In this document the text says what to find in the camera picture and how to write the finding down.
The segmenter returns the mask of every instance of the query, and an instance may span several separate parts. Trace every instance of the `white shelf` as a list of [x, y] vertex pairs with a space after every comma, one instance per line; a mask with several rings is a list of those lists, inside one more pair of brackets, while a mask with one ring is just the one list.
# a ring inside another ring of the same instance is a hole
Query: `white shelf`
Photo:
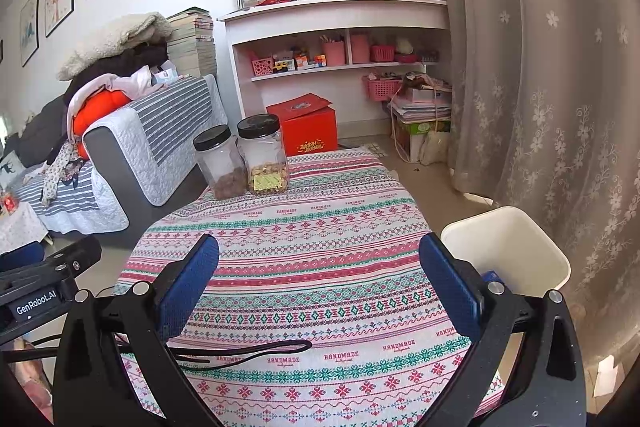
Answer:
[[392, 66], [431, 66], [437, 62], [367, 62], [366, 64], [345, 64], [344, 66], [325, 66], [322, 68], [309, 68], [308, 70], [287, 71], [286, 73], [263, 74], [252, 76], [252, 82], [267, 80], [268, 78], [280, 78], [281, 76], [291, 76], [292, 74], [321, 73], [322, 71], [340, 70], [367, 70], [371, 68], [389, 68]]
[[295, 9], [303, 9], [305, 7], [323, 7], [326, 6], [327, 3], [333, 3], [335, 5], [342, 3], [368, 3], [368, 4], [376, 4], [376, 3], [384, 3], [386, 6], [391, 6], [393, 4], [432, 4], [438, 6], [446, 6], [446, 1], [440, 0], [300, 0], [300, 1], [291, 1], [291, 2], [281, 2], [277, 4], [269, 4], [268, 6], [251, 6], [249, 8], [242, 8], [236, 10], [235, 12], [231, 12], [227, 15], [223, 15], [222, 17], [218, 17], [220, 22], [229, 22], [238, 19], [242, 19], [245, 17], [257, 16], [259, 14], [265, 12], [284, 12], [288, 10]]

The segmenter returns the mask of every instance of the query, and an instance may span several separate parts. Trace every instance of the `screw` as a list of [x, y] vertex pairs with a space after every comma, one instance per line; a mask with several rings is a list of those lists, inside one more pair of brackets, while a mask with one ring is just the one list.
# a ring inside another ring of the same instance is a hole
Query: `screw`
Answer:
[[149, 283], [146, 281], [136, 282], [133, 285], [133, 293], [135, 293], [136, 295], [144, 295], [148, 291], [149, 291]]
[[87, 290], [80, 290], [76, 293], [74, 300], [76, 302], [84, 302], [89, 298], [89, 292]]
[[494, 295], [502, 295], [504, 293], [504, 284], [500, 282], [491, 281], [486, 287]]
[[558, 290], [551, 290], [549, 292], [549, 298], [556, 304], [562, 302], [562, 294]]

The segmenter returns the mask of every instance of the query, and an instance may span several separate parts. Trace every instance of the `stack of books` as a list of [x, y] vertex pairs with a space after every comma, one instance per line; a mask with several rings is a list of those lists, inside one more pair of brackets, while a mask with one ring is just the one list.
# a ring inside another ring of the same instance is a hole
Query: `stack of books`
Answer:
[[178, 74], [216, 74], [213, 19], [209, 12], [192, 7], [167, 20], [174, 31], [166, 42], [166, 50]]
[[394, 97], [391, 110], [402, 123], [450, 120], [451, 88], [409, 89]]

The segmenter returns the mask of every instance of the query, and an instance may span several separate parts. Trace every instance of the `glass jar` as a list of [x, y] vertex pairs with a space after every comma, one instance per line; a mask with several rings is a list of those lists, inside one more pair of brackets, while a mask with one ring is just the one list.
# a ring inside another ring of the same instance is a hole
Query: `glass jar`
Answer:
[[237, 143], [228, 125], [217, 125], [193, 139], [198, 166], [217, 200], [246, 192], [246, 167]]
[[287, 190], [289, 169], [278, 117], [274, 114], [249, 116], [238, 123], [238, 136], [248, 171], [249, 191], [260, 196]]

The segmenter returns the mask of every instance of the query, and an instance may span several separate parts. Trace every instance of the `black jar lid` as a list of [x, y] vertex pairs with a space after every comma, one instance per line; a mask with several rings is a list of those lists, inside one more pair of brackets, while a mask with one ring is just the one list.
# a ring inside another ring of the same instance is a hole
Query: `black jar lid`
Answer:
[[238, 136], [246, 139], [269, 136], [280, 129], [280, 120], [274, 114], [256, 114], [238, 123]]
[[213, 149], [231, 138], [231, 130], [228, 125], [217, 125], [201, 132], [193, 139], [193, 146], [198, 152]]

